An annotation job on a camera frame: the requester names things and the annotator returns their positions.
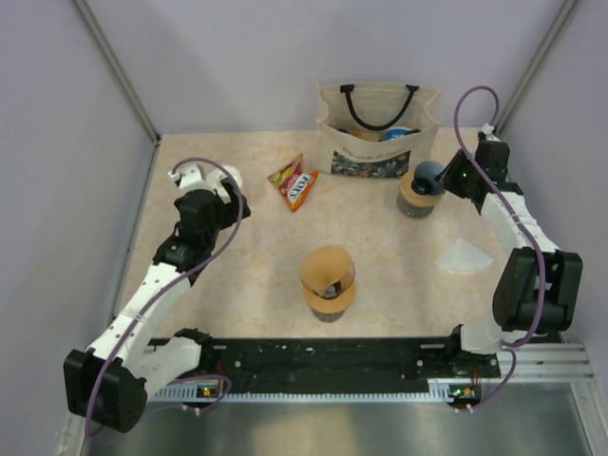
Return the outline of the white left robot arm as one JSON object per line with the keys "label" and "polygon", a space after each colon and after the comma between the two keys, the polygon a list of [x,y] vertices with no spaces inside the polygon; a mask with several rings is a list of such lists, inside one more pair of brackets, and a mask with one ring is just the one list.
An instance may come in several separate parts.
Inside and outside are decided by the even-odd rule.
{"label": "white left robot arm", "polygon": [[202,377],[216,363],[214,352],[175,335],[154,353],[146,348],[177,301],[202,270],[223,251],[219,232],[237,231],[251,211],[239,184],[223,179],[217,188],[190,190],[176,199],[180,220],[157,250],[144,279],[108,328],[64,362],[68,410],[84,418],[85,434],[99,428],[126,433],[148,401],[182,374]]}

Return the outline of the blue ribbed dripper cone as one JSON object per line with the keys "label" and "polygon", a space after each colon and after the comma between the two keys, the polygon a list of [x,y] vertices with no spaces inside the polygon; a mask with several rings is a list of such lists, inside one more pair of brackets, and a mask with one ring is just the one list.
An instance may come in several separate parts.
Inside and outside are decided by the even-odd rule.
{"label": "blue ribbed dripper cone", "polygon": [[439,182],[445,167],[437,161],[423,161],[414,169],[412,190],[422,196],[439,196],[445,193]]}

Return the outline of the brown paper coffee filter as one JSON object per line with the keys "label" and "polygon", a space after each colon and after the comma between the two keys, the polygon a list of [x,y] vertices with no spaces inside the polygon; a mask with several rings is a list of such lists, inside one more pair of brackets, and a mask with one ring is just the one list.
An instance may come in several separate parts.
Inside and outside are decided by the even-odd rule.
{"label": "brown paper coffee filter", "polygon": [[355,279],[352,257],[339,245],[328,245],[310,252],[302,261],[299,274],[306,290],[326,300],[337,299]]}

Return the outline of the white paper sheet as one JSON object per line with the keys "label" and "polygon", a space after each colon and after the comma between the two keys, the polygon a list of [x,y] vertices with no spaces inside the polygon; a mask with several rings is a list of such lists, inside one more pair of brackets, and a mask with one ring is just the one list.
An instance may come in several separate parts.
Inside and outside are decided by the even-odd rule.
{"label": "white paper sheet", "polygon": [[435,261],[452,274],[476,273],[489,267],[494,259],[470,242],[457,238]]}

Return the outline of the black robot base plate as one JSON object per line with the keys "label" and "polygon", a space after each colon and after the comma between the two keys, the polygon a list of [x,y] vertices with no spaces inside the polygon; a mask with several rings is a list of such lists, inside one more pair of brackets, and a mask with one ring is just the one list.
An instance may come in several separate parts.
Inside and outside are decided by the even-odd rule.
{"label": "black robot base plate", "polygon": [[494,354],[462,351],[445,337],[215,338],[201,344],[191,374],[222,374],[233,393],[425,392],[431,378],[500,376]]}

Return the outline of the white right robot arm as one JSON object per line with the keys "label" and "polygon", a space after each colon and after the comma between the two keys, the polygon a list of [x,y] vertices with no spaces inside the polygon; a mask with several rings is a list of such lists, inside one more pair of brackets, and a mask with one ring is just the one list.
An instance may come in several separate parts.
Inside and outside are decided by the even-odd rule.
{"label": "white right robot arm", "polygon": [[443,353],[446,369],[457,376],[477,366],[478,354],[493,354],[531,329],[564,332],[574,319],[582,258],[558,247],[532,217],[521,187],[507,179],[509,155],[506,142],[481,135],[475,161],[458,151],[440,174],[443,188],[474,204],[508,254],[491,311],[460,326],[460,343]]}

